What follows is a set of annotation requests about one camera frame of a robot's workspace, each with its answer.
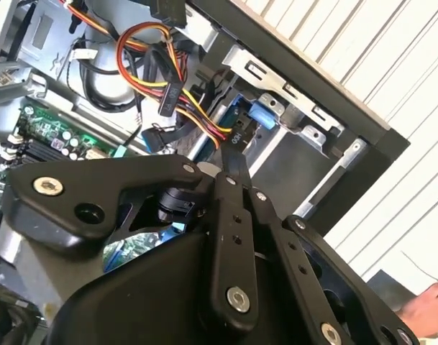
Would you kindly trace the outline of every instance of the black plastic bracket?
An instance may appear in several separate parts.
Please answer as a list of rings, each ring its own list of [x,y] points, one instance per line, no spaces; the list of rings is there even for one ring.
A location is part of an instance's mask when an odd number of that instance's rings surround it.
[[[143,202],[166,188],[194,189],[202,176],[178,155],[23,165],[8,174],[1,204],[6,222],[21,235],[88,256],[115,230],[119,205]],[[58,181],[63,190],[39,193],[34,183],[41,177]]]
[[[209,240],[200,317],[217,333],[247,334],[259,315],[252,219],[244,209],[242,191],[238,180],[219,173],[213,205],[201,224]]]
[[[339,344],[354,344],[337,322],[300,241],[292,231],[281,227],[270,199],[252,189],[247,192],[247,200],[256,251],[272,262],[280,302],[293,327],[304,325],[298,328],[301,344],[327,344],[321,330],[325,323],[337,330]]]
[[[355,344],[409,345],[419,341],[412,331],[367,286],[350,266],[303,219],[289,216],[283,226],[300,239],[336,319]]]

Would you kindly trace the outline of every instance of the screw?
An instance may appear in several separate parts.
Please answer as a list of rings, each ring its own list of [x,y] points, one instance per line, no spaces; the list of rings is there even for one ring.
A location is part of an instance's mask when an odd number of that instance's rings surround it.
[[[337,332],[337,330],[332,327],[330,323],[323,323],[321,325],[321,332],[329,344],[342,345],[342,339],[340,338],[339,332]]]
[[[239,287],[231,287],[227,291],[228,303],[240,313],[247,313],[250,309],[249,297]]]
[[[46,196],[58,196],[63,192],[63,185],[55,178],[37,178],[33,181],[33,188]]]
[[[31,115],[33,115],[33,114],[35,113],[35,110],[33,109],[32,106],[26,106],[26,107],[24,108],[24,113],[25,113],[26,115],[28,115],[28,116],[31,116]]]
[[[257,197],[261,200],[261,201],[265,201],[267,200],[267,196],[265,194],[263,194],[262,192],[257,192]]]
[[[412,345],[412,340],[405,331],[398,328],[398,333],[407,345]]]
[[[301,221],[300,219],[296,219],[296,225],[302,230],[306,229],[305,223],[303,221]]]
[[[188,165],[188,164],[184,164],[184,165],[183,165],[183,169],[186,170],[186,171],[188,171],[189,173],[194,173],[194,172],[195,172],[195,170],[193,169],[193,167],[191,167],[191,166]]]
[[[233,179],[232,179],[231,177],[229,177],[229,176],[227,176],[227,178],[226,178],[225,180],[227,180],[227,182],[228,182],[230,185],[236,185],[236,181],[233,180]]]

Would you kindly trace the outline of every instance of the mounting arm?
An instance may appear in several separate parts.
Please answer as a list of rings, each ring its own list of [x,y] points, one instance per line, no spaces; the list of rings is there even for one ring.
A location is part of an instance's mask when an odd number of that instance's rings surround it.
[[[234,160],[218,174],[176,155],[10,172],[0,253],[52,321],[45,344],[417,345],[303,219],[281,222]],[[136,233],[127,222],[154,231],[182,218],[184,234],[102,273],[103,246]]]

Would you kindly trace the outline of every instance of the green circuit board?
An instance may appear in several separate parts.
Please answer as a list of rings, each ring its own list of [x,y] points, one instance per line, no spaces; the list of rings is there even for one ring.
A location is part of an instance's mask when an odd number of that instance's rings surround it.
[[[111,145],[73,126],[63,115],[33,102],[23,105],[17,128],[18,134],[25,138],[35,138],[59,152],[64,149],[74,152],[83,159],[90,159],[86,157],[90,149],[93,149],[91,154],[99,152],[101,158],[112,157],[115,152]]]

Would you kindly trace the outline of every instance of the white siding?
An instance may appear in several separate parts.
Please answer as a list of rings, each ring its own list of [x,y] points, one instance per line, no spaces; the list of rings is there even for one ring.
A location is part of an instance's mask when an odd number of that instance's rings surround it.
[[[438,277],[438,0],[246,4],[411,142],[326,240],[365,279],[422,291],[396,263],[430,257]]]

